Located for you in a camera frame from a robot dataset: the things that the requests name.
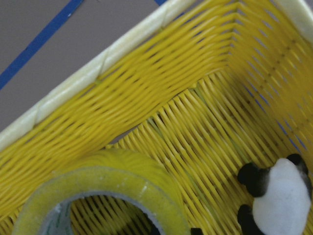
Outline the yellow tape roll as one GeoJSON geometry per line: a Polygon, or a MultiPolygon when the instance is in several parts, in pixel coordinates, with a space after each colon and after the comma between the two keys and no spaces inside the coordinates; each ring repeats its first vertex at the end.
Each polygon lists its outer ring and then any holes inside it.
{"type": "Polygon", "coordinates": [[[175,179],[156,160],[100,150],[43,183],[13,227],[15,235],[188,235],[175,179]]]}

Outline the yellow woven basket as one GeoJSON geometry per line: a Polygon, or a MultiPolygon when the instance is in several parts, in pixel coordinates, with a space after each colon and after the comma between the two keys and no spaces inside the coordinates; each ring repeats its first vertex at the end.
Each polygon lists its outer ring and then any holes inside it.
{"type": "Polygon", "coordinates": [[[242,165],[313,165],[313,10],[303,0],[169,0],[0,134],[0,232],[43,183],[100,150],[177,182],[191,234],[238,235],[242,165]]]}

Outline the blue tape line lengthwise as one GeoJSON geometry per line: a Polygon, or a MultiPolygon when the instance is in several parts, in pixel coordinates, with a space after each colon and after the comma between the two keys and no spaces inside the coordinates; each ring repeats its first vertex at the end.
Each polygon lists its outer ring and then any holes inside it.
{"type": "Polygon", "coordinates": [[[48,40],[69,20],[75,11],[83,4],[82,0],[69,1],[44,28],[32,39],[26,48],[0,74],[0,88],[3,89],[9,81],[28,63],[28,61],[48,42],[48,40]]]}

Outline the panda plush toy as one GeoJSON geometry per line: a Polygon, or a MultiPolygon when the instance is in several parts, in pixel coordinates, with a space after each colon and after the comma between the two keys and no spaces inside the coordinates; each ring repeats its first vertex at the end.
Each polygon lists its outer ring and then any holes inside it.
{"type": "Polygon", "coordinates": [[[250,162],[237,175],[254,198],[237,213],[244,235],[301,235],[306,227],[311,203],[312,183],[299,154],[279,158],[268,168],[250,162]]]}

